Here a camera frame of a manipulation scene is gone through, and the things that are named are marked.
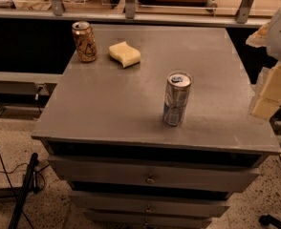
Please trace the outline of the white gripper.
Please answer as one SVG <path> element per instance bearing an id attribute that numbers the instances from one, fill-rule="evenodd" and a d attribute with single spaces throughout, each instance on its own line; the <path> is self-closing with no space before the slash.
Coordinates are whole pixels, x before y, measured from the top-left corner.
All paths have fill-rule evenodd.
<path id="1" fill-rule="evenodd" d="M 248 37 L 246 44 L 254 48 L 267 46 L 267 54 L 279 60 L 271 69 L 261 70 L 249 105 L 252 116 L 269 120 L 281 106 L 281 8 L 270 23 Z"/>

